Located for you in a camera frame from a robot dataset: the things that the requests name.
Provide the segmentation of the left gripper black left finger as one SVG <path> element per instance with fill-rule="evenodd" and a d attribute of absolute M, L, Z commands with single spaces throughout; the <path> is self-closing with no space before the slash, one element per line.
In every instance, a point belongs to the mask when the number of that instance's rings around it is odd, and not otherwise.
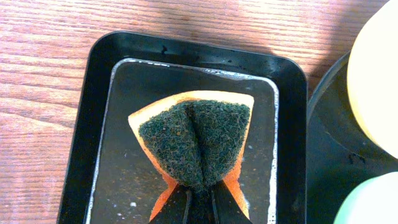
<path fill-rule="evenodd" d="M 156 201 L 149 224 L 187 224 L 202 217 L 194 191 L 183 185 L 167 189 Z"/>

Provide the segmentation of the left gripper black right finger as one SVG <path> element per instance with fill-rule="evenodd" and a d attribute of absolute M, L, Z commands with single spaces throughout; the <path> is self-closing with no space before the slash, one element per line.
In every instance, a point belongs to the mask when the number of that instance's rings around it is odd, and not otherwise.
<path fill-rule="evenodd" d="M 252 224 L 223 181 L 210 187 L 204 213 L 205 220 L 211 224 Z"/>

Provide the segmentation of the orange green scrub sponge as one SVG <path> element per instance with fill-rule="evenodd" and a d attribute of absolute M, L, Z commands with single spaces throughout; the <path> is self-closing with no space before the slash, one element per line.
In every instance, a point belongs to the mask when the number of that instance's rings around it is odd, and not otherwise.
<path fill-rule="evenodd" d="M 197 90 L 158 100 L 132 113 L 128 123 L 167 189 L 192 189 L 202 207 L 211 186 L 223 181 L 243 214 L 249 205 L 239 185 L 254 98 L 227 91 Z"/>

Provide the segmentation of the light blue plate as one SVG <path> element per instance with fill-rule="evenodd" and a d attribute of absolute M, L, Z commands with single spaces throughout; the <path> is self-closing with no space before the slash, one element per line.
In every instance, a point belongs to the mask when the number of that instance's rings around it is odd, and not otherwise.
<path fill-rule="evenodd" d="M 397 224 L 397 172 L 359 184 L 341 204 L 334 224 Z"/>

